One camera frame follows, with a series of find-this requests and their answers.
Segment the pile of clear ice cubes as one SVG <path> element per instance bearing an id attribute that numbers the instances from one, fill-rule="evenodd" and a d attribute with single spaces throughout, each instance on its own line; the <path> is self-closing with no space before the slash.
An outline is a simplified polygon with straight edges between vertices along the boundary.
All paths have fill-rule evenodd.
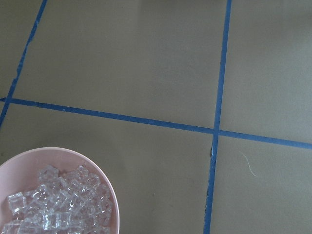
<path id="1" fill-rule="evenodd" d="M 113 203 L 107 184 L 83 166 L 59 175 L 47 166 L 34 190 L 7 196 L 12 219 L 2 234 L 110 234 Z"/>

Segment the pink bowl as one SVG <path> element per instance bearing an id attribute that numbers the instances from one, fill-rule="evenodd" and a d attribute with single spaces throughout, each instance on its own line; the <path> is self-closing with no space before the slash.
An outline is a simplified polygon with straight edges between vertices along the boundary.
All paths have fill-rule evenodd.
<path id="1" fill-rule="evenodd" d="M 115 191 L 104 171 L 88 157 L 73 150 L 59 147 L 43 147 L 20 153 L 0 166 L 0 227 L 9 222 L 13 215 L 9 209 L 7 196 L 28 191 L 39 185 L 38 171 L 51 165 L 60 172 L 68 172 L 82 165 L 99 175 L 111 191 L 113 203 L 110 229 L 112 234 L 120 230 L 120 215 Z"/>

